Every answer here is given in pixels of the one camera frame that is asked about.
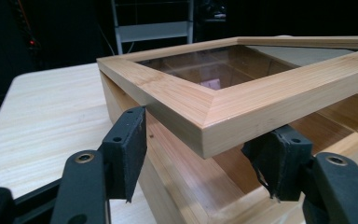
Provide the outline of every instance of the glass panel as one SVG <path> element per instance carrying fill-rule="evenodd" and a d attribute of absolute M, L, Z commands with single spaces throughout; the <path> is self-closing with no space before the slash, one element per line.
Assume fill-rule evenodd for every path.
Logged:
<path fill-rule="evenodd" d="M 139 62 L 213 90 L 296 68 L 246 46 L 230 46 Z"/>

